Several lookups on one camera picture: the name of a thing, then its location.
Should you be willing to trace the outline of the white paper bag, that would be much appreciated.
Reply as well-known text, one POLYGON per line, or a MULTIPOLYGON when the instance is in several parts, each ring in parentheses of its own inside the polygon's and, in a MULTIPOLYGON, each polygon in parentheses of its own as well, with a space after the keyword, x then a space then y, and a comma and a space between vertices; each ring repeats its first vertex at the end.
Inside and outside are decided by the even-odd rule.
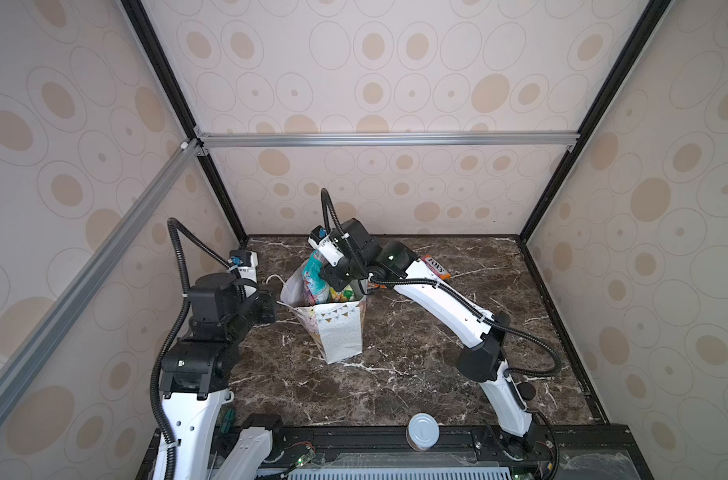
POLYGON ((318 347, 327 364, 348 360, 363 352, 366 293, 353 283, 353 296, 347 302, 308 305, 304 295, 303 263, 290 277, 271 275, 265 283, 280 281, 278 304, 289 310, 318 347))

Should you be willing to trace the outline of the teal Fox's candy packet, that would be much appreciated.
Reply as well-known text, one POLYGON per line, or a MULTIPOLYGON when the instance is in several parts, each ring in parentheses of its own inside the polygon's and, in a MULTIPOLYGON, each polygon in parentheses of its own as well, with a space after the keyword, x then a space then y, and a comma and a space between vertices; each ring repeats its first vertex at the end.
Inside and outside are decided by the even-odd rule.
POLYGON ((330 298, 329 284, 321 277, 326 259, 314 250, 302 270, 304 298, 309 306, 326 304, 330 298))

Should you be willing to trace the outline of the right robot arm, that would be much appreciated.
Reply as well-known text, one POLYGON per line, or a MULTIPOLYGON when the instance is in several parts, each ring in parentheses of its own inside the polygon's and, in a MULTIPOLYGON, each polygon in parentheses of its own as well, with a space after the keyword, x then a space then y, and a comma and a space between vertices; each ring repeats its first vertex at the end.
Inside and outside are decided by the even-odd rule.
POLYGON ((440 320, 464 345, 457 369, 480 385, 493 407, 500 429, 500 447, 513 458, 532 451, 540 432, 548 430, 548 424, 537 424, 534 418, 543 415, 528 407, 534 386, 516 383, 513 376, 556 376, 562 369, 558 352, 545 341, 511 327, 509 316, 494 314, 467 299, 405 244, 381 244, 359 220, 342 222, 325 188, 320 201, 323 224, 312 231, 309 243, 326 260, 321 278, 336 290, 349 285, 393 289, 440 320), (503 350, 508 335, 544 350, 552 359, 552 366, 546 370, 511 367, 503 350))

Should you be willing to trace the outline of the pink Fox's candy packet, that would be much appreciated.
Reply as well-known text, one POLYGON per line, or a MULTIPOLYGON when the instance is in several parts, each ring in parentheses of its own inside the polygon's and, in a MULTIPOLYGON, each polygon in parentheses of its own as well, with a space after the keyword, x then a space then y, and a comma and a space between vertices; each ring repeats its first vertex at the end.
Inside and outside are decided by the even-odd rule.
POLYGON ((443 267, 433 256, 423 256, 422 260, 437 277, 441 278, 442 280, 448 280, 451 278, 451 273, 445 267, 443 267))

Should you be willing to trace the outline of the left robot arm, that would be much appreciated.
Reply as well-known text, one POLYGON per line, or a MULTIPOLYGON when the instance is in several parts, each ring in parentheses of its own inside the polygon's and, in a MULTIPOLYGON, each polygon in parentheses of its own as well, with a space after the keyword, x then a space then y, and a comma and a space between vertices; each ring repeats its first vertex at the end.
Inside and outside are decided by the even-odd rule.
POLYGON ((175 218, 167 221, 183 304, 151 370, 150 404, 160 428, 157 479, 201 479, 207 473, 215 423, 231 401, 231 372, 252 328, 277 317, 274 295, 257 282, 258 258, 234 250, 223 258, 175 218), (182 241, 222 266, 191 281, 182 241))

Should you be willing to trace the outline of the green snack packet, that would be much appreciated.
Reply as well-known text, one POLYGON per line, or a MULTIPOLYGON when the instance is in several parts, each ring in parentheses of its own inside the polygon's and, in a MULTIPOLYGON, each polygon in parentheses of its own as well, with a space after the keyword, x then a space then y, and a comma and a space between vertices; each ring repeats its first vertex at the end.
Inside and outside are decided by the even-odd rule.
POLYGON ((342 290, 330 288, 329 301, 333 303, 348 303, 356 300, 356 292, 351 285, 345 286, 342 290))

